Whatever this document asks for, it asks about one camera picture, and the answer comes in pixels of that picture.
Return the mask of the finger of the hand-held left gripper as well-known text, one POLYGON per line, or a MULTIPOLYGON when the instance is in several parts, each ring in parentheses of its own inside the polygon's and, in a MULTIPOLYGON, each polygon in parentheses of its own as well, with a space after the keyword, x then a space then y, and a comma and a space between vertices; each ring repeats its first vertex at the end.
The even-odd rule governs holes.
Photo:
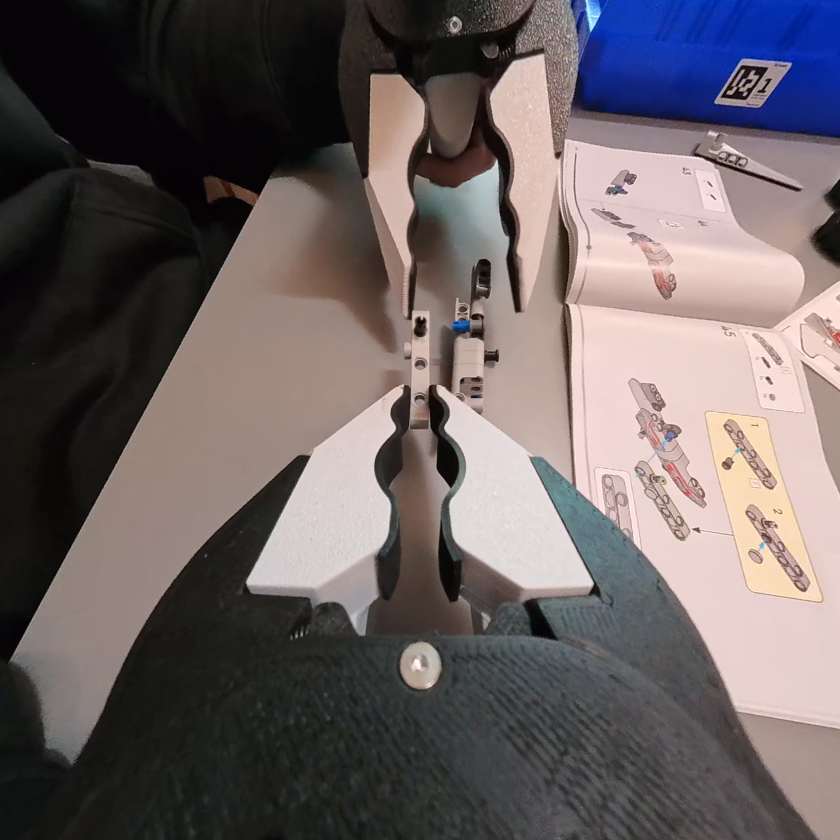
POLYGON ((413 310, 417 264, 411 245, 417 221, 414 178, 427 141, 427 103, 403 76, 370 81, 369 167, 364 189, 391 287, 402 316, 413 310))
POLYGON ((516 312, 525 312, 543 257, 559 164, 544 56, 510 63, 486 92, 486 141, 500 170, 500 218, 516 312))

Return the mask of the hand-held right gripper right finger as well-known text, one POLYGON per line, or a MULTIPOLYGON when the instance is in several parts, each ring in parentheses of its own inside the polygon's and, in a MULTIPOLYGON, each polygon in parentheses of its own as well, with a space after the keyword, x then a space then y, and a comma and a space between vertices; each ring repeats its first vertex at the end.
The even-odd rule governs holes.
POLYGON ((483 634, 499 607, 590 595, 595 583, 530 453, 440 385, 429 392, 440 512, 438 568, 483 634))

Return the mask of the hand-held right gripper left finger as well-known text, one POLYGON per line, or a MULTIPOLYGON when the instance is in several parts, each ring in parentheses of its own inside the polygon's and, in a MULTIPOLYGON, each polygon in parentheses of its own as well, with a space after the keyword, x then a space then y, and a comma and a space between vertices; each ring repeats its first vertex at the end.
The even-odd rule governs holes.
POLYGON ((360 635, 371 605, 389 600, 401 565, 392 492, 403 469, 405 386, 313 449, 246 581, 257 595, 340 604, 360 635))

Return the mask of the grey toy brick assembly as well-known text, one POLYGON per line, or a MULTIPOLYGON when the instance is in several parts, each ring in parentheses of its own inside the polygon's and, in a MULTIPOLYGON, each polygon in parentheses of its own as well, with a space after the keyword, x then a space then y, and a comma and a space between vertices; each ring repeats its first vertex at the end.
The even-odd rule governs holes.
POLYGON ((481 415, 485 407, 488 364, 499 361, 498 350, 486 347, 486 303, 491 291, 491 263, 479 259, 471 269, 469 298, 456 299, 452 322, 454 352, 451 392, 481 415))

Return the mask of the grey toy brick beam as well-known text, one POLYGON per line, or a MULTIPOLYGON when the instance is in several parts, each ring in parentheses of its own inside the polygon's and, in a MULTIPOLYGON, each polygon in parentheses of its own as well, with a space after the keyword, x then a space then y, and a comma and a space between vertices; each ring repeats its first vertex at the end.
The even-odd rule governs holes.
POLYGON ((411 313, 411 339, 404 345, 404 355, 411 366, 411 405, 409 427, 429 428, 429 388, 431 373, 431 317, 427 310, 411 313))

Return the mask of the person's left hand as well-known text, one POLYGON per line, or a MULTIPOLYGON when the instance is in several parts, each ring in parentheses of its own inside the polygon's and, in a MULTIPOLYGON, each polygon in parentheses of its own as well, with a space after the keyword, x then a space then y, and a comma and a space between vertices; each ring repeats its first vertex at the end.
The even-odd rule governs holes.
POLYGON ((436 186, 457 188, 464 183, 491 170, 496 156, 487 147, 479 125, 475 126, 465 149, 454 158, 446 158, 432 151, 418 162, 416 177, 421 177, 436 186))

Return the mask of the blue plastic bin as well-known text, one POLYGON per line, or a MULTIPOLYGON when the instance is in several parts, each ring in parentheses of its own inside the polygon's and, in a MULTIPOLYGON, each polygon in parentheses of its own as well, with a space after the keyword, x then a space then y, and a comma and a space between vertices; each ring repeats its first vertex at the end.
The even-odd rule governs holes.
POLYGON ((839 135, 838 1, 574 1, 584 109, 839 135), (741 59, 789 61, 762 108, 714 100, 741 59))

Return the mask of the building instruction booklet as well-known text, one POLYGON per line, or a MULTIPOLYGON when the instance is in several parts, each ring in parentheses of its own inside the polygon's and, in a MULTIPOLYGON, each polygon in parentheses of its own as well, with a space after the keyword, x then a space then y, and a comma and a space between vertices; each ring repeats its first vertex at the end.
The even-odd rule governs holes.
POLYGON ((739 711, 838 728, 838 489, 775 327, 801 264, 698 157, 567 140, 574 480, 665 576, 739 711))

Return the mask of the grey wedge toy panel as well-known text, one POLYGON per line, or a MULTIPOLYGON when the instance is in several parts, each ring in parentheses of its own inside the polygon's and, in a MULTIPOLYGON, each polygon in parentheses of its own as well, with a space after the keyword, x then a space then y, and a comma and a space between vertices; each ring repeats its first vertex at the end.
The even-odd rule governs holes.
POLYGON ((742 172, 795 192, 804 190, 803 184, 795 179, 761 164, 753 157, 737 150, 729 143, 728 135, 725 133, 709 130, 694 149, 694 155, 734 172, 742 172))

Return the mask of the white printed tag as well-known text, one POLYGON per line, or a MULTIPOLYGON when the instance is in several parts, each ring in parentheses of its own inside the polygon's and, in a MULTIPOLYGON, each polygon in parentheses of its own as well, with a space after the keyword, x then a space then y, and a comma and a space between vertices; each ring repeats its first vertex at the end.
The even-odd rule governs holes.
POLYGON ((741 59, 720 89, 714 104, 761 109, 791 67, 789 61, 741 59))

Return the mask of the person's dark clothing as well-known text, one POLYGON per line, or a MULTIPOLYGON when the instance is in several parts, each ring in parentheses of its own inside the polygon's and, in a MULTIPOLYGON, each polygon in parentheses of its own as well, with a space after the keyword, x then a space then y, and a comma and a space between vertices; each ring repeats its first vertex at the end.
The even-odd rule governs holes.
POLYGON ((2 67, 2 670, 246 211, 93 166, 2 67))

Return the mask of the black toy tire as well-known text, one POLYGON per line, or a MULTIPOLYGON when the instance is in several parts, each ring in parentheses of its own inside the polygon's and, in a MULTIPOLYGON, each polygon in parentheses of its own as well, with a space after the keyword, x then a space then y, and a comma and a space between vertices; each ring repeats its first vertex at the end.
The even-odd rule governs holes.
POLYGON ((831 216, 811 237, 814 249, 835 266, 840 264, 840 213, 833 211, 831 216))

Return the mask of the toy sticker sheet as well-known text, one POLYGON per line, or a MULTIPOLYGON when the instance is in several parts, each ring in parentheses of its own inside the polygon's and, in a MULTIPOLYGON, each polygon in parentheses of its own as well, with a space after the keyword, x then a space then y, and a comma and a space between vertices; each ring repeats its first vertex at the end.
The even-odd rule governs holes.
POLYGON ((839 390, 839 282, 800 306, 775 327, 801 360, 839 390))

